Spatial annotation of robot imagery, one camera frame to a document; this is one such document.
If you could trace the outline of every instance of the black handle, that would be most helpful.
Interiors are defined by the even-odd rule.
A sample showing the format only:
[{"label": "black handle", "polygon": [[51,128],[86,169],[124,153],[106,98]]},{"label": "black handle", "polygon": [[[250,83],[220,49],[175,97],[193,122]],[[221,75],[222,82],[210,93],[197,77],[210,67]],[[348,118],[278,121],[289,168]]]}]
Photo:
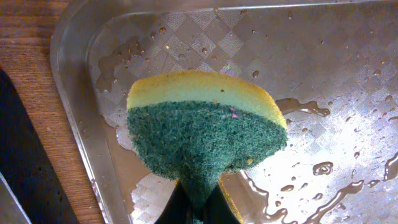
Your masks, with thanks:
[{"label": "black handle", "polygon": [[[207,199],[205,207],[203,208],[203,215],[200,217],[200,219],[203,219],[204,224],[240,224],[240,222],[232,213],[231,209],[229,209],[228,203],[224,198],[224,194],[218,184]],[[178,182],[177,186],[174,188],[169,202],[167,203],[159,219],[156,221],[156,224],[163,223],[193,223],[192,206],[190,205],[189,198],[185,194],[180,182]]]},{"label": "black handle", "polygon": [[17,90],[2,70],[0,171],[32,223],[78,223]]}]

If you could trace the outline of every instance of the wood grain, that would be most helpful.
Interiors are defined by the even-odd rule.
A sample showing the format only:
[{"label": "wood grain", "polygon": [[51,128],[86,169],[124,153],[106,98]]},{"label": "wood grain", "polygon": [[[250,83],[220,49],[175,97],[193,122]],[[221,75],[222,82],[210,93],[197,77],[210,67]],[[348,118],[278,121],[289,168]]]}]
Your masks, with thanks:
[{"label": "wood grain", "polygon": [[50,69],[50,37],[66,0],[0,1],[0,67],[16,86],[81,223],[103,223]]}]

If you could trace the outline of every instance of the wet surface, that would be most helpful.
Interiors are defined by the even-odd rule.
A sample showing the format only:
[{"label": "wet surface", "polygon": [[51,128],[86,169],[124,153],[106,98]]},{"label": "wet surface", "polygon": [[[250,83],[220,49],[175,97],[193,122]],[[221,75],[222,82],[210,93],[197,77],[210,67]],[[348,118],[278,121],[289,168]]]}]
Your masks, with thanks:
[{"label": "wet surface", "polygon": [[395,220],[397,13],[374,3],[173,12],[146,23],[125,15],[109,21],[92,41],[88,68],[99,111],[110,125],[103,126],[126,211],[139,208],[134,219],[140,221],[157,214],[150,205],[141,207],[141,199],[161,194],[135,192],[138,202],[131,200],[140,180],[155,178],[142,179],[149,171],[129,141],[130,86],[158,73],[199,69],[261,86],[280,99],[276,103],[288,124],[284,151],[222,177],[246,223]]}]

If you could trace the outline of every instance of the sponge foam layer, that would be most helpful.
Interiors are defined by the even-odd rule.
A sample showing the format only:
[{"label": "sponge foam layer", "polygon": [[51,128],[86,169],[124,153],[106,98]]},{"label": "sponge foam layer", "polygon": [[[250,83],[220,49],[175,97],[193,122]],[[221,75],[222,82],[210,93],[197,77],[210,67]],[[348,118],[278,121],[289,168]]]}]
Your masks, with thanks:
[{"label": "sponge foam layer", "polygon": [[286,130],[258,114],[205,101],[162,102],[128,109],[140,159],[153,173],[180,179],[195,208],[221,173],[247,169],[286,146]]},{"label": "sponge foam layer", "polygon": [[282,113],[262,88],[215,72],[190,70],[138,80],[130,89],[127,109],[161,102],[207,101],[263,116],[286,129]]}]

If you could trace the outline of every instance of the sponge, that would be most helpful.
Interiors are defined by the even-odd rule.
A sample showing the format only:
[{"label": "sponge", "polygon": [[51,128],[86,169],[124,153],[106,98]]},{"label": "sponge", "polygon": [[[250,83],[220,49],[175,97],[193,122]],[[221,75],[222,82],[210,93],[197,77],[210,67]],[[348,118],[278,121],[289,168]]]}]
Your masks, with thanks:
[{"label": "sponge", "polygon": [[181,181],[192,207],[204,206],[223,172],[254,167],[286,146],[286,122],[262,88],[215,72],[138,80],[127,123],[141,161]]}]

